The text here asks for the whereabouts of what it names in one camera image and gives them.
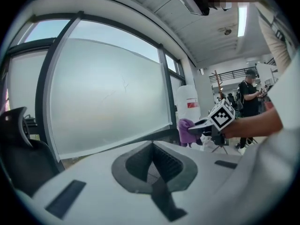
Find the black railing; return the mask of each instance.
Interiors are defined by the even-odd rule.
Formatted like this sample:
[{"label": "black railing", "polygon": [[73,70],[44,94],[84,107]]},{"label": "black railing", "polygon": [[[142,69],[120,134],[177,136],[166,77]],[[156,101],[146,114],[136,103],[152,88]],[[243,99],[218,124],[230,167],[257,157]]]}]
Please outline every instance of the black railing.
[{"label": "black railing", "polygon": [[[239,78],[239,77],[245,77],[246,76],[246,71],[248,69],[254,70],[255,73],[256,73],[256,76],[258,77],[258,72],[257,72],[256,67],[248,67],[248,68],[233,70],[233,71],[226,72],[226,73],[220,73],[217,76],[219,78],[219,82],[222,82],[224,80]],[[215,75],[210,76],[210,83],[216,83],[216,82],[217,82],[216,76]]]},{"label": "black railing", "polygon": [[270,61],[268,61],[267,64],[276,66],[276,62],[275,62],[274,58],[272,58]]}]

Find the black backpack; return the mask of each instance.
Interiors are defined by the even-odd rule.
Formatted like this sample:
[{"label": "black backpack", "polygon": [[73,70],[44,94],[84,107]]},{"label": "black backpack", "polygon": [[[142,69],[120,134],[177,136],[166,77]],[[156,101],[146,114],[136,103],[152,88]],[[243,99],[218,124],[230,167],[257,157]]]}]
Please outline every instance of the black backpack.
[{"label": "black backpack", "polygon": [[236,93],[236,104],[237,104],[237,107],[238,107],[238,110],[241,112],[244,108],[244,97],[242,97],[241,93],[240,93],[240,85],[241,83],[239,84],[239,89],[238,89],[238,92]]}]

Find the black cap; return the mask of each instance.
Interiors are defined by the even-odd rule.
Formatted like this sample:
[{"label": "black cap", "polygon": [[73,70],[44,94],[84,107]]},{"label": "black cap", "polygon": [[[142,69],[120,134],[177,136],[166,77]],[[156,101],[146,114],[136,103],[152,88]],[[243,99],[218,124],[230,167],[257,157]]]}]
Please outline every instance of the black cap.
[{"label": "black cap", "polygon": [[256,78],[256,73],[255,73],[255,71],[252,70],[252,69],[248,69],[248,70],[246,71],[246,75],[251,75],[251,78],[252,78],[252,79],[255,79],[255,78]]}]

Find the cube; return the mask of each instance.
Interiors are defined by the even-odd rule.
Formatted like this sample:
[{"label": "cube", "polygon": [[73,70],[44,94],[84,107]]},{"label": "cube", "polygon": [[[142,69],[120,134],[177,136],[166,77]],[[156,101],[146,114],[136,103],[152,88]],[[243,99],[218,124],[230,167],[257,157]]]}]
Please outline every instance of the cube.
[{"label": "cube", "polygon": [[225,99],[222,99],[213,107],[208,119],[218,131],[221,131],[235,119],[235,110]]}]

